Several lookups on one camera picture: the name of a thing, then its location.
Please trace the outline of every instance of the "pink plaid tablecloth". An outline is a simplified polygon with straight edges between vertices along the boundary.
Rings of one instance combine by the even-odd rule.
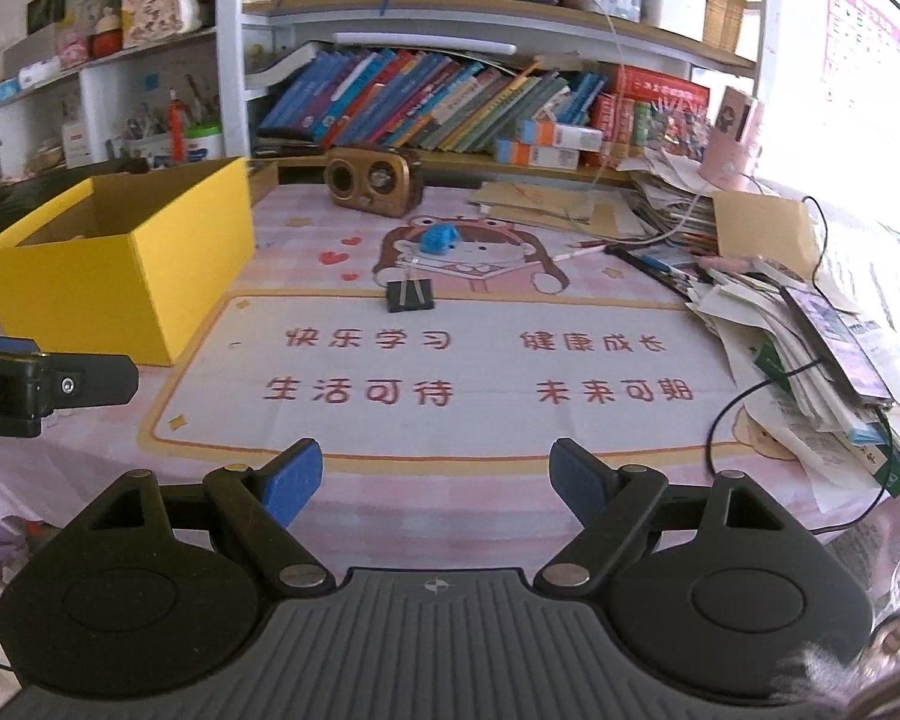
[[[476,209],[464,202],[467,194],[428,189],[412,215],[414,224],[424,218],[464,225],[468,223],[461,219],[477,220]],[[235,290],[379,290],[373,271],[386,266],[381,240],[400,223],[338,209],[323,186],[293,185],[278,188],[258,204],[254,224],[257,252]],[[569,252],[567,242],[581,237],[532,232],[550,255]],[[488,234],[487,240],[495,238]],[[569,278],[566,298],[634,304],[677,300],[643,274],[601,254],[559,264]],[[519,276],[526,282],[522,289],[559,289],[559,279],[548,278],[547,271],[545,263],[526,269]],[[511,280],[508,289],[513,288]],[[115,477],[135,467],[155,469],[164,484],[202,478],[210,467],[205,461],[151,454],[138,443],[141,420],[169,375],[168,370],[143,368],[130,405],[58,413],[37,440],[0,439],[0,521],[16,515],[64,525]],[[700,425],[701,442],[707,426]],[[823,515],[798,463],[741,450],[725,459],[727,464],[749,472],[807,526],[850,519],[871,497],[868,493],[866,500]],[[701,461],[665,470],[674,483],[707,482]],[[351,565],[520,565],[533,572],[572,538],[578,524],[542,473],[437,476],[415,469],[412,475],[328,472],[292,530],[338,573]]]

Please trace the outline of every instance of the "green lid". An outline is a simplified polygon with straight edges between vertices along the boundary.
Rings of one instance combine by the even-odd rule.
[[[223,132],[219,124],[195,124],[187,127],[186,138],[209,138],[211,135],[220,135]]]

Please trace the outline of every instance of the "desk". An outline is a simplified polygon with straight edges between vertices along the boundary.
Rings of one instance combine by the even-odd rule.
[[[58,413],[37,440],[0,439],[0,520],[64,525],[129,469],[187,483],[312,436],[326,471],[293,532],[338,574],[532,573],[578,531],[547,481],[552,440],[705,484],[700,446],[735,394],[715,338],[612,257],[555,262],[579,237],[477,221],[466,196],[428,189],[408,225],[337,208],[323,186],[276,189],[254,209],[255,257],[174,370],[143,368],[125,407]],[[398,274],[432,220],[460,225],[458,264],[421,271],[434,311],[387,314],[374,272]],[[402,386],[398,403],[385,381]],[[754,476],[808,527],[871,499],[824,514],[799,463],[742,413],[718,444],[718,466]]]

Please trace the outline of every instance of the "blue toy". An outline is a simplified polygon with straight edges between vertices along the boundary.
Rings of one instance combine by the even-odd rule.
[[[420,253],[442,255],[447,254],[450,245],[460,240],[460,233],[453,224],[435,224],[420,236]]]

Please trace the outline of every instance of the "red heart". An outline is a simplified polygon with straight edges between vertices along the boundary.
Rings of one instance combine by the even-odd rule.
[[[319,261],[321,261],[324,265],[338,265],[342,262],[346,262],[349,259],[349,254],[342,254],[336,251],[324,251],[319,256]]]

